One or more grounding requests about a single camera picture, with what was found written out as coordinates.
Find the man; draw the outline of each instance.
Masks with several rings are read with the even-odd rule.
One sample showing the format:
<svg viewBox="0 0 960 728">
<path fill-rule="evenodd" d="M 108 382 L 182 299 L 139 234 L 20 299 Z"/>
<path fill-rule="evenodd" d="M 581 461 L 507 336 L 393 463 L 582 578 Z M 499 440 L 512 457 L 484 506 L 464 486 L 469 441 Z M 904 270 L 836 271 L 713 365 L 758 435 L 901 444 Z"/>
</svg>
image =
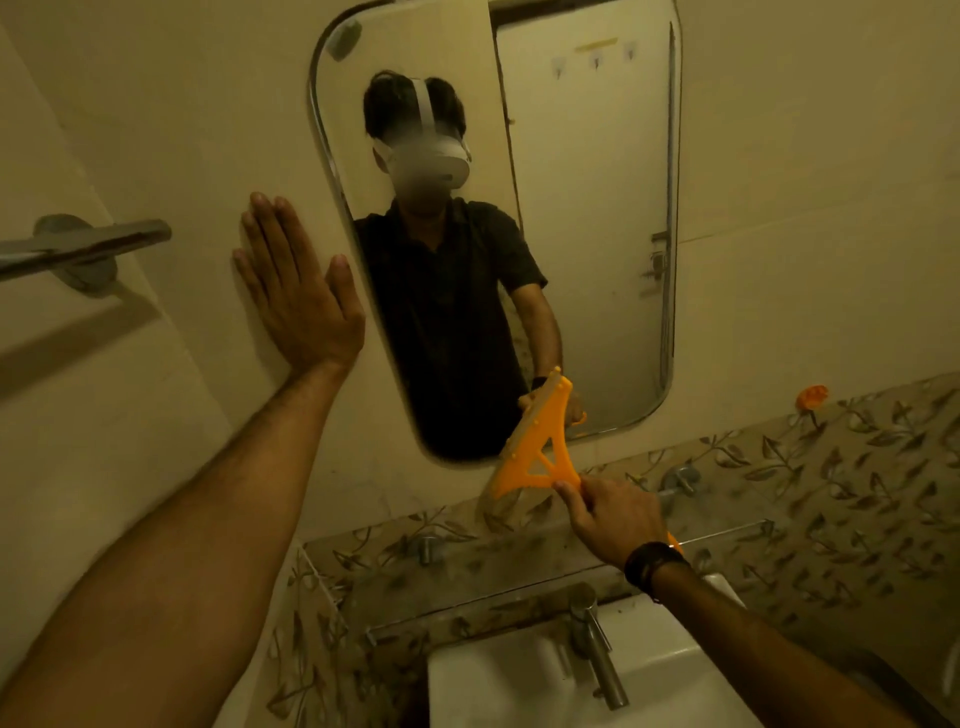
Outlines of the man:
<svg viewBox="0 0 960 728">
<path fill-rule="evenodd" d="M 377 73 L 364 94 L 373 157 L 390 174 L 396 197 L 386 214 L 355 225 L 424 443 L 441 457 L 474 460 L 503 449 L 531 401 L 497 283 L 513 300 L 530 342 L 533 390 L 563 366 L 563 348 L 543 295 L 546 278 L 516 223 L 493 205 L 451 198 L 469 172 L 464 106 L 443 79 L 421 83 L 435 135 L 424 133 L 418 93 L 406 76 Z M 452 144 L 463 169 L 458 179 L 431 177 L 420 164 L 430 154 L 441 156 L 416 148 L 425 137 Z M 406 158 L 392 157 L 400 148 Z M 573 398 L 567 423 L 581 416 Z"/>
<path fill-rule="evenodd" d="M 286 384 L 222 452 L 102 554 L 0 691 L 0 728 L 207 728 L 243 674 L 293 538 L 333 400 L 364 342 L 347 261 L 324 276 L 288 202 L 252 195 L 234 254 Z M 655 496 L 584 477 L 558 484 L 601 559 L 646 588 L 704 647 L 768 728 L 909 721 L 706 586 L 682 560 L 639 563 L 666 541 Z"/>
</svg>

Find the door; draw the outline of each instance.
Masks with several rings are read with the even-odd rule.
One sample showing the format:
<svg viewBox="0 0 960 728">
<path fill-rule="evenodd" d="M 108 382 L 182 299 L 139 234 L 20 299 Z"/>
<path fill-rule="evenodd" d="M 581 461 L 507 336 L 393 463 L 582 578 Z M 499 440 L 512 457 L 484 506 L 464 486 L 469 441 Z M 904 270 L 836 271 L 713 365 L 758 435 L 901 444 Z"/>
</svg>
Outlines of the door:
<svg viewBox="0 0 960 728">
<path fill-rule="evenodd" d="M 549 280 L 589 429 L 660 394 L 670 16 L 613 0 L 507 25 L 497 55 L 524 236 Z"/>
</svg>

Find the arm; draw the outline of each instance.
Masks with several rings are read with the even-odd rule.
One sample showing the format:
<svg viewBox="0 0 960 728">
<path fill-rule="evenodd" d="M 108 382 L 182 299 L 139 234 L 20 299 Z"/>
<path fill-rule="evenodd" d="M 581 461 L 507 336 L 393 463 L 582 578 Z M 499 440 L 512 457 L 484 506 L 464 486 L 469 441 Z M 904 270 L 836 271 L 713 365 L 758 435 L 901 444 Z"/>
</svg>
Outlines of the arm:
<svg viewBox="0 0 960 728">
<path fill-rule="evenodd" d="M 534 379 L 549 376 L 555 368 L 563 368 L 564 346 L 553 309 L 543 295 L 547 280 L 510 215 L 486 203 L 470 204 L 483 220 L 484 240 L 490 247 L 496 276 L 514 302 L 527 341 L 530 342 Z M 520 397 L 517 405 L 526 410 L 533 404 L 536 395 L 535 389 L 529 395 Z M 566 405 L 564 424 L 580 423 L 583 417 L 580 397 L 572 392 Z"/>
<path fill-rule="evenodd" d="M 290 378 L 97 559 L 0 694 L 0 728 L 208 726 L 252 656 L 327 413 L 364 338 L 346 261 L 334 258 L 324 280 L 290 204 L 252 200 L 252 256 L 234 256 Z"/>
<path fill-rule="evenodd" d="M 628 483 L 583 477 L 583 496 L 557 490 L 574 532 L 600 559 L 623 569 L 631 553 L 666 543 L 660 499 Z M 700 644 L 768 728 L 913 725 L 842 673 L 704 583 L 686 564 L 654 572 L 653 592 Z"/>
<path fill-rule="evenodd" d="M 540 284 L 521 285 L 511 292 L 510 298 L 530 342 L 530 353 L 534 356 L 534 377 L 550 376 L 556 367 L 562 369 L 564 347 L 560 340 L 560 327 Z"/>
</svg>

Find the vr headset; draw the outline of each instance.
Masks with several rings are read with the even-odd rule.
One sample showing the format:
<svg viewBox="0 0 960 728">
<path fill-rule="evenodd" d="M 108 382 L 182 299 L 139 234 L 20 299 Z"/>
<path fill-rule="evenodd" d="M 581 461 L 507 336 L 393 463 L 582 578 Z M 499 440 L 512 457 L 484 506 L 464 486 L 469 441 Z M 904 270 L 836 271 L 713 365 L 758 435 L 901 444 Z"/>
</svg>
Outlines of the vr headset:
<svg viewBox="0 0 960 728">
<path fill-rule="evenodd" d="M 410 79 L 417 92 L 422 133 L 402 136 L 393 145 L 373 140 L 373 148 L 387 165 L 394 184 L 435 184 L 460 189 L 470 176 L 473 157 L 462 139 L 438 133 L 430 106 L 430 94 L 423 79 Z"/>
</svg>

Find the sink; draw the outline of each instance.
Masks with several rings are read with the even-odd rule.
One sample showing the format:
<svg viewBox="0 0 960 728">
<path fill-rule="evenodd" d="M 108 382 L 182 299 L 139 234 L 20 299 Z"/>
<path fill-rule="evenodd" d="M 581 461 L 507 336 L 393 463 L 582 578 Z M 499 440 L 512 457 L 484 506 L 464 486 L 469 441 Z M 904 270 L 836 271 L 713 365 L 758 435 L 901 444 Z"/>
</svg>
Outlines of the sink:
<svg viewBox="0 0 960 728">
<path fill-rule="evenodd" d="M 732 598 L 720 575 L 707 581 Z M 433 728 L 759 726 L 703 650 L 646 595 L 597 617 L 630 705 L 608 710 L 565 619 L 435 651 L 427 663 Z"/>
</svg>

